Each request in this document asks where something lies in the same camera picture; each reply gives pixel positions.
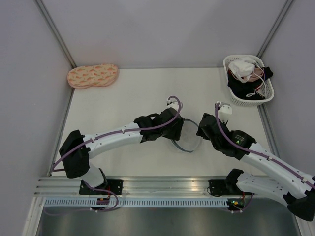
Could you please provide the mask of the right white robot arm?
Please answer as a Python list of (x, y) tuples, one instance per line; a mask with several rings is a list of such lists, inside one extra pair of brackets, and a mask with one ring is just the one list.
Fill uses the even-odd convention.
[(239, 191), (258, 194), (277, 201), (305, 220), (315, 217), (315, 178), (292, 167), (268, 152), (255, 138), (241, 130), (229, 131), (218, 118), (205, 113), (198, 126), (197, 136), (211, 141), (213, 148), (228, 157), (254, 166), (271, 180), (254, 177), (233, 169), (225, 179), (230, 194)]

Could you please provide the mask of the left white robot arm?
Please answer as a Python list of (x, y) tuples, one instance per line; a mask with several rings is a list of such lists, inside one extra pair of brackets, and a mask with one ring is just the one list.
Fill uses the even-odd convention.
[(125, 145), (155, 141), (158, 138), (179, 140), (185, 119), (177, 109), (165, 109), (160, 114), (140, 116), (133, 122), (109, 132), (84, 135), (72, 131), (59, 153), (68, 179), (80, 179), (96, 194), (107, 190), (107, 179), (101, 168), (95, 167), (91, 159)]

